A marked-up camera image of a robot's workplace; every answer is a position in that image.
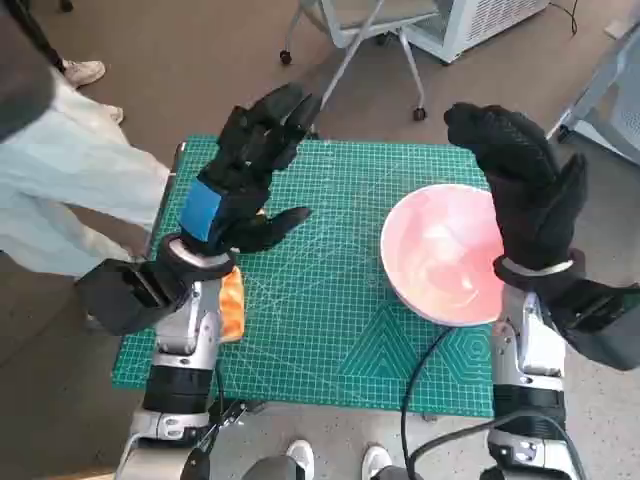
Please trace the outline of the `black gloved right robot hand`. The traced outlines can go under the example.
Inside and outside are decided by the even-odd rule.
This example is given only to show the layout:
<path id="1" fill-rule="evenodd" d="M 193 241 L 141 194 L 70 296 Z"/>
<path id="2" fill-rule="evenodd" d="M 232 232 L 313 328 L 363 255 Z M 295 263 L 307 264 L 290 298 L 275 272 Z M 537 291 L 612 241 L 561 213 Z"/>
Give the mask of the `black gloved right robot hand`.
<path id="1" fill-rule="evenodd" d="M 585 156 L 560 166 L 542 128 L 499 105 L 458 102 L 444 121 L 449 142 L 471 151 L 485 175 L 506 258 L 532 271 L 571 261 L 586 202 Z"/>

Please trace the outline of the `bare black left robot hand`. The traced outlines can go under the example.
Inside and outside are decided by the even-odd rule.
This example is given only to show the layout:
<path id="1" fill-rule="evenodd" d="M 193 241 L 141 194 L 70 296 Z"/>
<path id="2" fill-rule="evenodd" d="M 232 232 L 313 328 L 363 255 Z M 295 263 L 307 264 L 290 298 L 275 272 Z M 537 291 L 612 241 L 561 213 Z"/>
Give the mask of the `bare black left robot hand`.
<path id="1" fill-rule="evenodd" d="M 289 167 L 320 112 L 321 98 L 287 83 L 250 107 L 236 106 L 217 139 L 215 157 L 192 182 L 180 214 L 180 238 L 201 255 L 266 251 L 311 214 L 262 212 L 273 174 Z"/>

